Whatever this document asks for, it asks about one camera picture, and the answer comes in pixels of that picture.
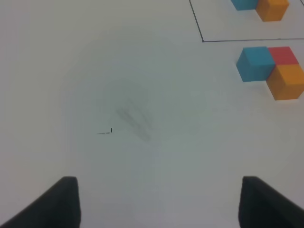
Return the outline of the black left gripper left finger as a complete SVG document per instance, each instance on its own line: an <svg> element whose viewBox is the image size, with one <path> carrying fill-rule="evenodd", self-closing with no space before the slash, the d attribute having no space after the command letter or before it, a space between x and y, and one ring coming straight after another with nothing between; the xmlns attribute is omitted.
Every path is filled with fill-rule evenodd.
<svg viewBox="0 0 304 228"><path fill-rule="evenodd" d="M2 228L79 228L81 207L78 180L65 176Z"/></svg>

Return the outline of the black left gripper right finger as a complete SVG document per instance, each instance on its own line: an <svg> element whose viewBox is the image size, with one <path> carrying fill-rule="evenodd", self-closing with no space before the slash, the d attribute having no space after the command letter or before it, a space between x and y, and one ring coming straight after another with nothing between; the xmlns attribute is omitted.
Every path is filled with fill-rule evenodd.
<svg viewBox="0 0 304 228"><path fill-rule="evenodd" d="M304 210L260 178L244 176L238 221L241 228L302 228Z"/></svg>

